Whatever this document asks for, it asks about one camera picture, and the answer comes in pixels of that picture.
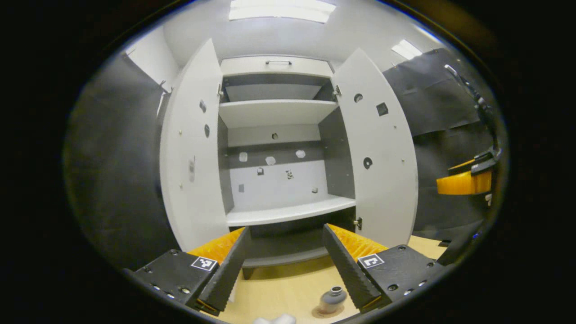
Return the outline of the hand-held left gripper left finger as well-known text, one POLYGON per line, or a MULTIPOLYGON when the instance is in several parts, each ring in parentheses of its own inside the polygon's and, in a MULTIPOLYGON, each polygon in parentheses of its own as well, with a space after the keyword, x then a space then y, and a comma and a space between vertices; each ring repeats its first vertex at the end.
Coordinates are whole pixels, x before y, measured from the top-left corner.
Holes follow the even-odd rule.
POLYGON ((243 226, 191 252, 170 249, 123 273, 161 299, 218 316, 228 305, 251 243, 251 230, 243 226))

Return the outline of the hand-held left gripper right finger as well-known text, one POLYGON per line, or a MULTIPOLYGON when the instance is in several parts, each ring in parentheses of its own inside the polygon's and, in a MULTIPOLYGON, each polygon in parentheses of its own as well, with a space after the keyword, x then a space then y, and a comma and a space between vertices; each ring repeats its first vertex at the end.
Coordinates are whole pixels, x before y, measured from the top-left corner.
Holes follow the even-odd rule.
POLYGON ((447 269, 405 244, 388 248, 333 224, 324 225, 322 242, 362 314, 412 296, 447 269))

